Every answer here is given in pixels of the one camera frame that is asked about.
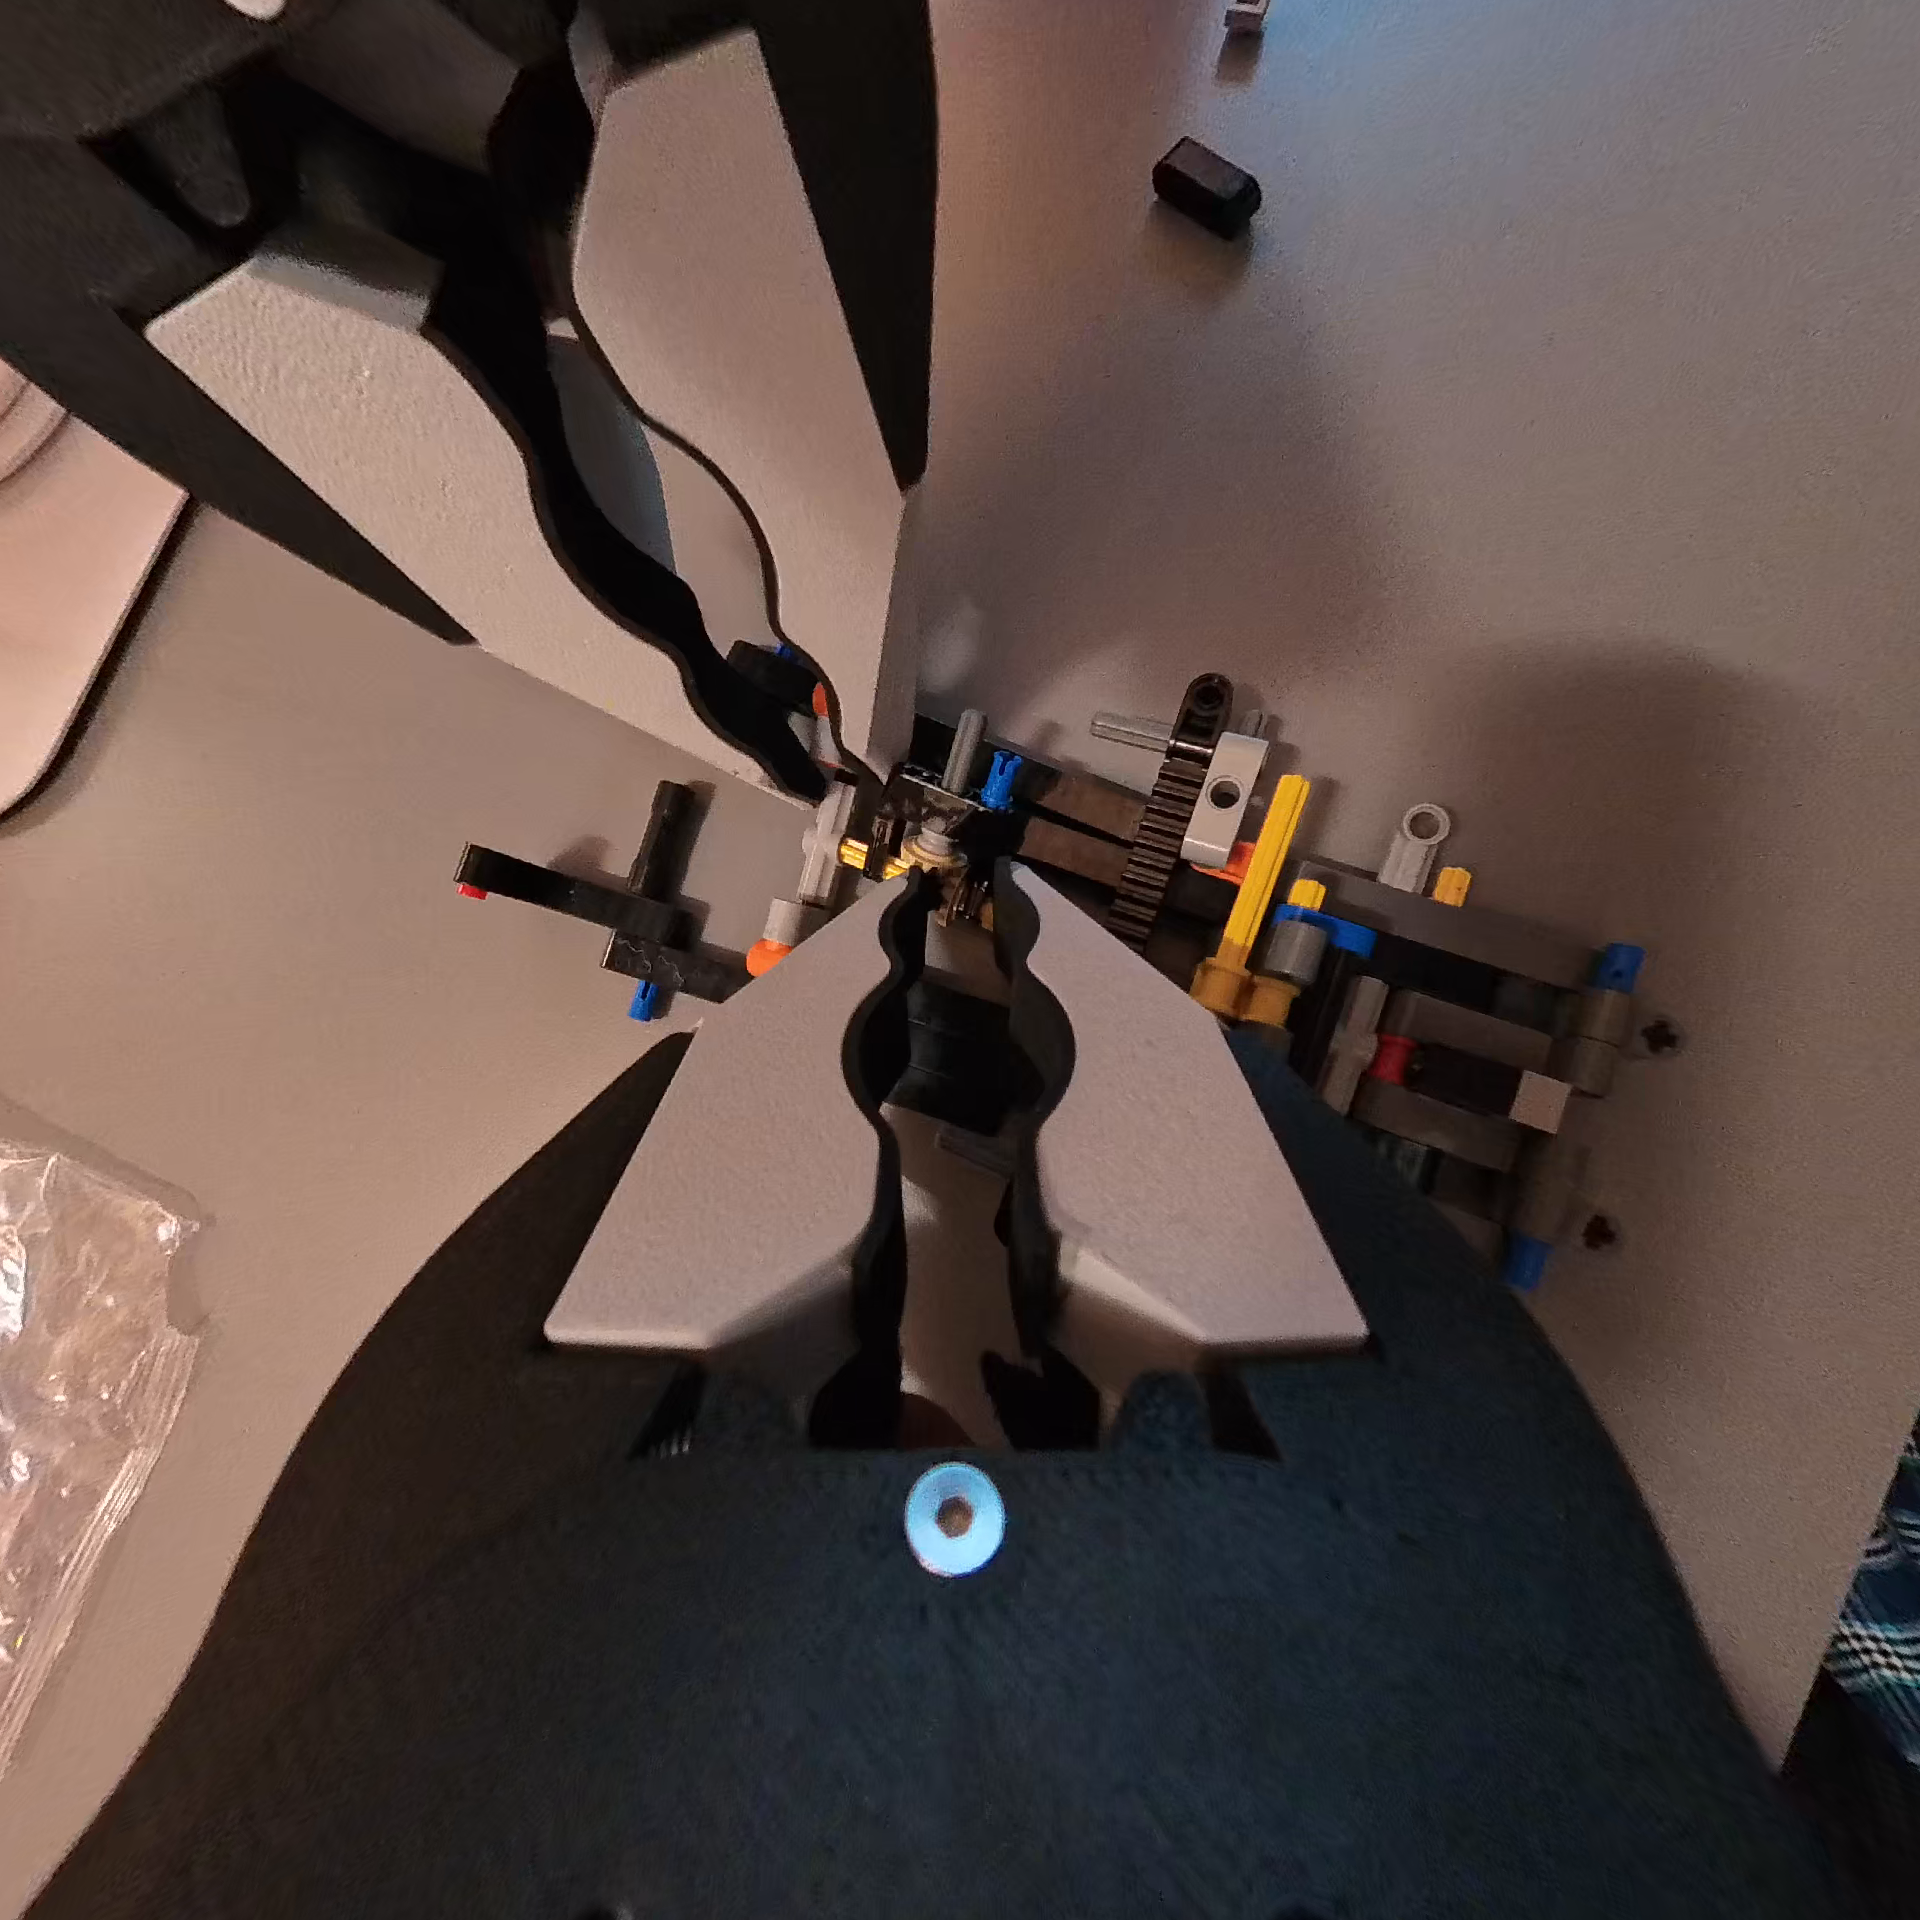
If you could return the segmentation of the person's plaid shirt torso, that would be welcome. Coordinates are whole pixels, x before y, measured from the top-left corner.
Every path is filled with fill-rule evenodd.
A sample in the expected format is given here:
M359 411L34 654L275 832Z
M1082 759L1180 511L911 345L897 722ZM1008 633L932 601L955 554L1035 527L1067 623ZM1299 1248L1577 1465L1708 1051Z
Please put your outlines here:
M1825 1657L1828 1678L1919 1769L1919 1430L1906 1436Z

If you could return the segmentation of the multicoloured lego assembly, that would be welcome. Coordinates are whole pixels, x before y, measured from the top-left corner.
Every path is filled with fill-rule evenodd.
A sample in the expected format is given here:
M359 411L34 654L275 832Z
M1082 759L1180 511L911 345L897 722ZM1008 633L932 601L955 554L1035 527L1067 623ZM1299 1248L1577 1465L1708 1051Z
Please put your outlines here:
M819 681L794 647L740 646L734 660L812 720ZM858 799L831 918L856 881L930 874L935 921L987 932L993 866L1022 860L1288 1059L1512 1289L1536 1289L1574 1241L1615 1244L1617 1223L1584 1193L1577 1104L1607 1098L1631 1051L1675 1042L1641 1012L1643 948L1583 947L1470 903L1472 874L1439 864L1452 816L1435 802L1403 811L1376 872L1296 856L1312 786L1267 780L1265 718L1232 702L1232 684L1204 674L1170 722L1095 716L1098 739L1155 759L1148 791L1025 754L982 712L918 716L884 780L844 759ZM702 816L691 785L660 782L624 881L466 846L456 886L602 928L634 1019L721 1003L753 979L681 898Z

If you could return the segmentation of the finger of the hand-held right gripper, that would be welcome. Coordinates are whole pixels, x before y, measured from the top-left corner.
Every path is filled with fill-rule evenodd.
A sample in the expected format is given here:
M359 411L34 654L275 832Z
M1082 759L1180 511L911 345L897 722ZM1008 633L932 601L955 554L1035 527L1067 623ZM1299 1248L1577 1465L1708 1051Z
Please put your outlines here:
M715 650L794 642L854 754L898 761L918 668L897 571L918 504L883 448L753 30L614 86L575 292L641 415L670 563Z
M791 801L827 776L730 651L770 636L726 478L648 424L571 288L592 112L519 72L465 166L276 68L228 108L249 249L148 343L507 666Z

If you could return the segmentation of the grey orange lego rod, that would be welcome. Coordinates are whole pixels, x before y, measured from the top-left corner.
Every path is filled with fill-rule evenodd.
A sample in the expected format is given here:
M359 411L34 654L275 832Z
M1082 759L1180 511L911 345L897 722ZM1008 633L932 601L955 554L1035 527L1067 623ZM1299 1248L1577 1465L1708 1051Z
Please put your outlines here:
M795 898L770 900L767 928L748 948L744 967L748 979L770 974L794 948L822 926L838 896L844 874L840 849L858 801L858 782L844 767L844 754L832 729L832 706L826 684L812 691L812 743L814 756L826 768L827 793L814 811L812 828L802 834L801 889Z

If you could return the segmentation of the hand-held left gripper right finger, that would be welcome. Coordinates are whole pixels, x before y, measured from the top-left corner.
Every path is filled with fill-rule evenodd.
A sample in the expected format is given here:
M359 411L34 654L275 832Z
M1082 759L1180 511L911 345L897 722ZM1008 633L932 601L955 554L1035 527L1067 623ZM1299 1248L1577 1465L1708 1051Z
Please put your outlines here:
M1148 1377L1367 1354L1369 1328L1222 1023L1001 863L1007 1433L1100 1433Z

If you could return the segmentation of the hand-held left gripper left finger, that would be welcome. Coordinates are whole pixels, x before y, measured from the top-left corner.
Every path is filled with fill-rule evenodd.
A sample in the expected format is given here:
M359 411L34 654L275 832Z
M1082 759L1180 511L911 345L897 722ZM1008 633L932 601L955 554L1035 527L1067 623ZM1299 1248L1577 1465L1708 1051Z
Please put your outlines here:
M822 1446L891 1446L906 1067L922 886L858 898L694 1031L544 1338L740 1377Z

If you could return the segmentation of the black lego piece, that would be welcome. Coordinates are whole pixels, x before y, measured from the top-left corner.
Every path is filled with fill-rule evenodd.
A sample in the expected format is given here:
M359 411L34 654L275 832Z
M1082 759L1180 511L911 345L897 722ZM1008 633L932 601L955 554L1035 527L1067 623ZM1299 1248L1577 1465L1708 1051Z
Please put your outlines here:
M1167 209L1225 242L1241 241L1265 203L1257 177L1193 136L1174 142L1151 184Z

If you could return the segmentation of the clear plastic bag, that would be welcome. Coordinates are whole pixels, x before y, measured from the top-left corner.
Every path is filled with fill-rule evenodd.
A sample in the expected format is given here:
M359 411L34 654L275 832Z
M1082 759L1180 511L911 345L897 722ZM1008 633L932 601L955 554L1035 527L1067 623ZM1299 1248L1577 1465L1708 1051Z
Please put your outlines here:
M180 1190L10 1116L2 1130L2 1768L172 1439L200 1360Z

